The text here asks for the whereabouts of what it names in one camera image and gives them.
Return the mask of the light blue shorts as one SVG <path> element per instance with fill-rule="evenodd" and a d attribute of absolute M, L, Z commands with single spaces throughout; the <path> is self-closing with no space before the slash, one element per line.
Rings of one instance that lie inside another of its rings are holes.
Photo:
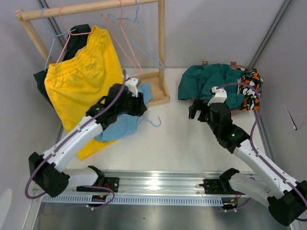
<path fill-rule="evenodd" d="M 151 86 L 149 83 L 144 83 L 138 87 L 138 92 L 143 94 L 143 101 L 147 106 L 147 103 L 153 98 L 151 92 Z M 95 137 L 95 140 L 100 142 L 111 142 L 121 138 L 124 138 L 130 134 L 137 132 L 138 124 L 146 121 L 155 126 L 146 116 L 132 116 L 128 114 L 122 114 L 117 117 L 116 122 L 110 124 L 102 133 Z"/>

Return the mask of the dark green shorts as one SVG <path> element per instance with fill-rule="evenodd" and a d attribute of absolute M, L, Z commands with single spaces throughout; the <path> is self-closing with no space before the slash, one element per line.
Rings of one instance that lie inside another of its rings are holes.
<path fill-rule="evenodd" d="M 179 100 L 212 98 L 212 87 L 241 82 L 243 71 L 227 64 L 193 65 L 182 75 L 177 98 Z"/>

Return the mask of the camouflage patterned shorts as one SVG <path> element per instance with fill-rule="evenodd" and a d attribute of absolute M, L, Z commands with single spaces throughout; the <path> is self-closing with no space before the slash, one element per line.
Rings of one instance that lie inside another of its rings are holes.
<path fill-rule="evenodd" d="M 261 96 L 263 79 L 256 68 L 244 70 L 241 83 L 251 86 L 258 92 L 259 96 Z M 239 107 L 239 110 L 248 111 L 260 109 L 260 100 L 252 89 L 247 86 L 239 86 L 239 93 L 244 96 L 243 103 Z"/>

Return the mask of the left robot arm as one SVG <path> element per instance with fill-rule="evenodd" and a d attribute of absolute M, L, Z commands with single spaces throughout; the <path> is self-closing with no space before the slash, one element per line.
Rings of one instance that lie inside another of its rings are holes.
<path fill-rule="evenodd" d="M 30 181 L 34 181 L 50 197 L 67 188 L 89 187 L 98 192 L 104 187 L 104 175 L 93 166 L 70 175 L 64 172 L 72 158 L 94 137 L 101 134 L 122 114 L 142 115 L 146 110 L 143 93 L 138 91 L 138 78 L 116 83 L 92 105 L 79 124 L 50 149 L 29 158 Z"/>

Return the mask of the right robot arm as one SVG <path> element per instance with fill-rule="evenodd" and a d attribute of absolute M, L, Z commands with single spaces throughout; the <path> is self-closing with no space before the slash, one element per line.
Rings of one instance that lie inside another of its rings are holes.
<path fill-rule="evenodd" d="M 252 146 L 251 136 L 233 123 L 225 103 L 210 104 L 196 99 L 189 107 L 189 119 L 194 119 L 197 111 L 200 111 L 198 120 L 208 124 L 220 146 L 241 159 L 261 179 L 258 182 L 231 168 L 220 176 L 220 190 L 248 195 L 265 206 L 283 226 L 299 219 L 307 210 L 307 182 L 299 182 Z"/>

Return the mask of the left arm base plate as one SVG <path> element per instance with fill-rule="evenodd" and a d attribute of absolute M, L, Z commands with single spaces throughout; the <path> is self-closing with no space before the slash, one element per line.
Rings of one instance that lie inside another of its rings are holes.
<path fill-rule="evenodd" d="M 114 193 L 118 192 L 119 187 L 119 178 L 118 177 L 99 177 L 96 182 L 93 184 L 96 187 L 109 188 Z M 78 186 L 76 188 L 77 192 L 107 192 L 105 189 L 101 188 L 89 188 L 86 186 Z"/>

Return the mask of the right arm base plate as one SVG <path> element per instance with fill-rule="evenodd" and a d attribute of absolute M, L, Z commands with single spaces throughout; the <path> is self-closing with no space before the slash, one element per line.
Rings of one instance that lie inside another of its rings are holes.
<path fill-rule="evenodd" d="M 232 189 L 229 187 L 229 183 L 221 179 L 203 179 L 199 184 L 208 195 L 229 195 L 232 194 Z"/>

